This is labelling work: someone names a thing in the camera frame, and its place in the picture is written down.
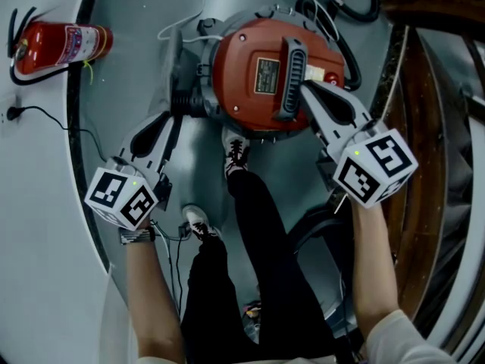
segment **sneaker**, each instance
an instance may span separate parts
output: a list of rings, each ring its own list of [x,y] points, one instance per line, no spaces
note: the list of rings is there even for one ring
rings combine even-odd
[[[182,216],[189,222],[192,233],[194,233],[199,240],[204,241],[212,237],[222,238],[221,231],[209,225],[207,215],[198,206],[184,206],[182,209]]]
[[[223,127],[222,145],[226,153],[224,165],[226,178],[235,170],[248,169],[249,140],[229,128]]]

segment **vacuum cleaner label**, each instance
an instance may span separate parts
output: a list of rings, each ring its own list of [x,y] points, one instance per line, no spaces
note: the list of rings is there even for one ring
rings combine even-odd
[[[325,78],[325,69],[322,69],[321,67],[311,66],[310,64],[306,65],[305,80],[323,82],[324,78]]]
[[[64,51],[57,64],[85,61],[96,53],[99,31],[92,27],[66,26]]]
[[[277,59],[258,58],[255,93],[276,94],[280,61]]]

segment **fire extinguisher label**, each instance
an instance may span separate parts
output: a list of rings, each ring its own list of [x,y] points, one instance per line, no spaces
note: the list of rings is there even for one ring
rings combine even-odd
[[[92,58],[99,44],[99,31],[93,27],[66,26],[66,43],[57,64]]]

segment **red fire extinguisher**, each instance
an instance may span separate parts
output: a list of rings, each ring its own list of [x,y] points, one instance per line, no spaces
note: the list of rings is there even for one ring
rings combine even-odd
[[[22,74],[31,74],[48,67],[74,62],[91,61],[104,57],[113,46],[113,33],[105,27],[49,23],[34,17],[28,24],[32,7],[14,36],[17,9],[12,12],[8,28],[8,57],[11,59],[10,77],[17,85],[32,85],[63,73],[67,67],[52,71],[31,80],[21,80],[15,68]]]

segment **shoe lace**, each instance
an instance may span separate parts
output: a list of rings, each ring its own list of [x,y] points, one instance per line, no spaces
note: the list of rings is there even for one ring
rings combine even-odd
[[[196,230],[197,230],[196,236],[200,240],[202,240],[205,237],[214,236],[214,234],[212,232],[209,232],[207,225],[203,222],[196,222],[193,226],[196,228]]]
[[[246,147],[243,151],[243,142],[241,140],[233,140],[230,142],[230,147],[228,155],[230,167],[244,167],[248,161],[249,148]]]

